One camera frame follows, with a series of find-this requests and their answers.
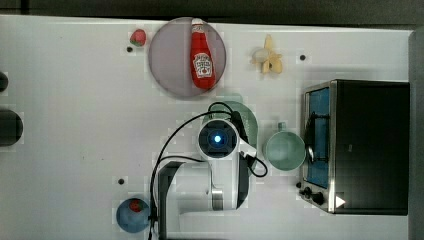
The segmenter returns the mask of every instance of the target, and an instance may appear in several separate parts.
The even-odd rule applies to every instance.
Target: microwave
[[[333,80],[302,103],[302,199],[333,214],[408,214],[407,82]]]

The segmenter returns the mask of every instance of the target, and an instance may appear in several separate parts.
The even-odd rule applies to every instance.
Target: light green mug
[[[305,143],[296,134],[287,131],[286,123],[278,123],[278,132],[263,146],[265,158],[277,169],[290,171],[305,160]]]

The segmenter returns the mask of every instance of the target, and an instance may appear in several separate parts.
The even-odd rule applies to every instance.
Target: ketchup bottle
[[[191,21],[191,26],[191,77],[196,87],[210,89],[216,83],[215,67],[203,30],[203,21],[194,18]]]

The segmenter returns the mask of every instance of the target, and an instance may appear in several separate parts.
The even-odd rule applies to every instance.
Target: table surface
[[[120,230],[116,208],[148,196],[167,136],[223,92],[242,95],[256,114],[260,148],[278,121],[300,132],[305,87],[336,78],[408,81],[410,31],[212,24],[227,49],[224,76],[209,93],[176,99],[153,80],[148,43],[126,52],[132,31],[151,40],[163,24],[0,16],[0,71],[9,77],[0,107],[24,121],[19,142],[0,149],[0,239],[146,239]],[[249,64],[266,34],[283,54],[279,75]],[[195,152],[199,126],[182,130],[168,151]],[[297,196],[298,170],[267,165],[270,174],[251,178],[240,209],[183,215],[182,230],[226,239],[407,239],[407,216],[327,214]]]

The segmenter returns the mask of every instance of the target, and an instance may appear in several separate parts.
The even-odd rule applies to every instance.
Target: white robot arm
[[[202,125],[197,141],[205,162],[170,162],[159,171],[159,239],[189,238],[180,231],[183,213],[234,210],[243,203],[249,189],[247,159],[256,157],[256,149],[239,131],[232,122],[212,119]]]

